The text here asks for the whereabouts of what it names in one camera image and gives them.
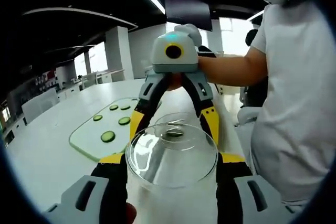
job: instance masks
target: black ceiling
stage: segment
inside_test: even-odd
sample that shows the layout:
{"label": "black ceiling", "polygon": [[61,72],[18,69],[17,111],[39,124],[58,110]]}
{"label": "black ceiling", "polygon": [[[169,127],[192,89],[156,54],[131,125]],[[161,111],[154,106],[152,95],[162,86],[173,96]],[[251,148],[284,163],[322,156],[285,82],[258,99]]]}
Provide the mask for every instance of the black ceiling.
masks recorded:
{"label": "black ceiling", "polygon": [[[262,0],[202,0],[209,4],[212,18],[248,18],[262,10]],[[104,32],[116,25],[134,28],[106,17],[65,10],[26,14],[40,8],[75,8],[113,16],[138,26],[138,29],[165,22],[165,16],[149,0],[4,0],[3,33],[6,51],[1,59],[1,75],[11,76],[3,83],[10,90],[24,80],[57,64],[73,59],[96,44]]]}

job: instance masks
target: cucumber slice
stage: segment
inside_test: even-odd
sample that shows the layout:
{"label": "cucumber slice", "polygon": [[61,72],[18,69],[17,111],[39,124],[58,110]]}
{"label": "cucumber slice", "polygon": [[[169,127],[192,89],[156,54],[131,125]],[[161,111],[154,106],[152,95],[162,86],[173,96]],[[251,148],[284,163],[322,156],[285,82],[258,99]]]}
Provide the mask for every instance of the cucumber slice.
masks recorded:
{"label": "cucumber slice", "polygon": [[126,125],[131,122],[131,119],[128,116],[125,116],[124,118],[119,119],[118,123],[120,125]]}
{"label": "cucumber slice", "polygon": [[100,136],[100,139],[104,143],[110,143],[115,139],[115,137],[116,137],[116,135],[113,131],[106,131]]}
{"label": "cucumber slice", "polygon": [[93,117],[93,120],[96,122],[96,121],[101,120],[102,118],[103,118],[102,115],[95,115],[95,116]]}
{"label": "cucumber slice", "polygon": [[126,106],[123,106],[123,107],[120,107],[121,110],[128,110],[131,106],[129,105],[126,105]]}
{"label": "cucumber slice", "polygon": [[110,110],[116,110],[117,108],[119,108],[119,106],[116,104],[110,106]]}

